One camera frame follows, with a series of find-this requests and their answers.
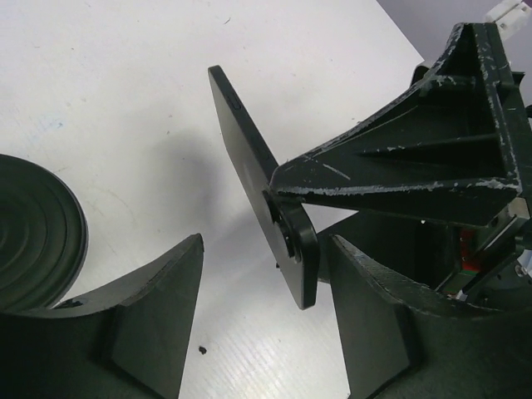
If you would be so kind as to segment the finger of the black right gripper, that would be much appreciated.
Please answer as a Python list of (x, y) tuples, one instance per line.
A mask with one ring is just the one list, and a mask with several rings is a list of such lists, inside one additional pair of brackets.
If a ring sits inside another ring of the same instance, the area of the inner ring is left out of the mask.
[(483, 227), (522, 194), (522, 100), (498, 28), (456, 24), (397, 99), (279, 166), (280, 198)]

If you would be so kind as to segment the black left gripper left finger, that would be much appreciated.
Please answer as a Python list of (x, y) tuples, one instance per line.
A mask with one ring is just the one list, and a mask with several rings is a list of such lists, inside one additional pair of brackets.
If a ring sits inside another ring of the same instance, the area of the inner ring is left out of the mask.
[(2, 397), (178, 397), (203, 262), (193, 234), (54, 308), (2, 313)]

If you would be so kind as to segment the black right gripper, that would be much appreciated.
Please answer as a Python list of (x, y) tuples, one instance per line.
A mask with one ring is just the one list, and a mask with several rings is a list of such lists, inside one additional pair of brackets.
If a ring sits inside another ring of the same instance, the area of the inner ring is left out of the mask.
[(531, 231), (530, 110), (521, 75), (482, 91), (471, 71), (412, 85), (411, 205), (417, 219), (360, 211), (318, 233), (318, 277), (329, 279), (326, 241), (339, 235), (378, 263), (448, 294), (484, 301)]

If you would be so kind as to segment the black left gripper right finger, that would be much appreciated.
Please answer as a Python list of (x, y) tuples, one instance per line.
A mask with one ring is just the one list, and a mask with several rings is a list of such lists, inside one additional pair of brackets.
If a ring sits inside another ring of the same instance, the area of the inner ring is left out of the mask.
[(351, 397), (530, 397), (530, 308), (448, 298), (340, 236), (330, 284)]

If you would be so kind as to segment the black phone stand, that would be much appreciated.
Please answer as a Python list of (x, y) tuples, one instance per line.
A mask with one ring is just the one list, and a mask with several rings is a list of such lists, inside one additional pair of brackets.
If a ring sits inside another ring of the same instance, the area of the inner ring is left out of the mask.
[(1, 157), (1, 309), (53, 305), (85, 261), (88, 226), (69, 187), (49, 170)]

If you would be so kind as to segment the black phone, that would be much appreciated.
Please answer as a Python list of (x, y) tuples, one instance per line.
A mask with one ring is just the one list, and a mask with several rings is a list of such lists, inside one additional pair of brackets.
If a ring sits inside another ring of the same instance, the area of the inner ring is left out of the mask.
[(301, 204), (277, 198), (269, 187), (278, 163), (222, 67), (208, 74), (229, 158), (295, 303), (310, 308), (320, 262), (313, 224)]

